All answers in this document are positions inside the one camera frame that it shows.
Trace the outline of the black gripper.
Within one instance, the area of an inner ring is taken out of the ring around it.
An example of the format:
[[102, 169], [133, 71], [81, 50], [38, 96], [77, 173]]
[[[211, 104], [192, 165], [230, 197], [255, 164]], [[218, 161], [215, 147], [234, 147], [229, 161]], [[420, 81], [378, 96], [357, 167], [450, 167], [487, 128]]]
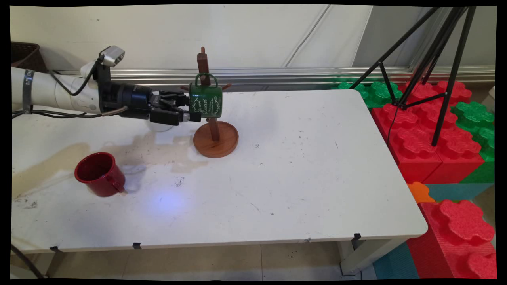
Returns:
[[189, 97], [181, 91], [160, 91], [158, 105], [152, 89], [136, 84], [117, 83], [111, 79], [110, 67], [95, 64], [95, 80], [98, 86], [99, 109], [102, 113], [124, 109], [121, 117], [147, 120], [153, 123], [178, 126], [182, 122], [201, 122], [200, 112], [191, 112], [179, 107], [189, 104]]

